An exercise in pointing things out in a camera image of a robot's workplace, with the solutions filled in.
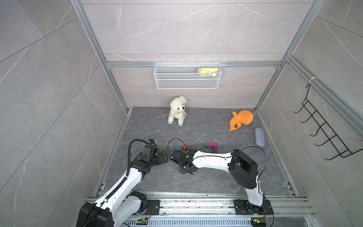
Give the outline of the purple block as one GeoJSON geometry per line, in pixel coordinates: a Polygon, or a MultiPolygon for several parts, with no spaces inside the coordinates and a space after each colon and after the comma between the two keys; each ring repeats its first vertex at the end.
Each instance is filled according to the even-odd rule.
{"type": "Polygon", "coordinates": [[[213,152],[214,154],[218,154],[217,146],[213,146],[213,147],[212,147],[212,152],[213,152]]]}

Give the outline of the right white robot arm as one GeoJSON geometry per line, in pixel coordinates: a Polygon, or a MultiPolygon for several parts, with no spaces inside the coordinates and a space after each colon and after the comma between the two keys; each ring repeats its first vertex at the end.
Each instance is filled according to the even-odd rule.
{"type": "Polygon", "coordinates": [[[194,173],[199,168],[229,172],[238,185],[246,190],[251,206],[262,207],[264,194],[260,188],[258,164],[241,150],[232,153],[212,154],[197,150],[187,153],[175,150],[171,161],[177,163],[181,174],[194,173]]]}

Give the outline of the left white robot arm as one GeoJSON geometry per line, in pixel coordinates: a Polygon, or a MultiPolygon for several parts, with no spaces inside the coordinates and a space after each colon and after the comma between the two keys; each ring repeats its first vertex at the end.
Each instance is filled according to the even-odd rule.
{"type": "Polygon", "coordinates": [[[147,196],[133,188],[142,181],[151,168],[167,163],[167,154],[159,151],[155,140],[134,139],[129,143],[127,169],[123,176],[95,202],[86,202],[80,209],[77,227],[119,227],[132,215],[158,214],[154,207],[160,201],[148,204],[147,196]],[[143,151],[131,160],[131,146],[134,142],[145,144],[143,151]]]}

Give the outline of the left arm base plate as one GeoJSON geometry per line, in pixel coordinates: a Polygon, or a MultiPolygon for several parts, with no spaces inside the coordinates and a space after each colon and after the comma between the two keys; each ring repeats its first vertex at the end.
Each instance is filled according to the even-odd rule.
{"type": "Polygon", "coordinates": [[[131,215],[158,215],[160,210],[160,200],[126,200],[120,208],[123,210],[123,214],[131,215]]]}

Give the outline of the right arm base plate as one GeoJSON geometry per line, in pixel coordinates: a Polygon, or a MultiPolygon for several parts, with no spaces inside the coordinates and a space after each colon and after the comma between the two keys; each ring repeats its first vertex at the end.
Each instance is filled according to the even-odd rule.
{"type": "Polygon", "coordinates": [[[263,198],[262,206],[250,204],[248,200],[234,200],[234,209],[236,215],[273,215],[271,203],[266,198],[263,198]]]}

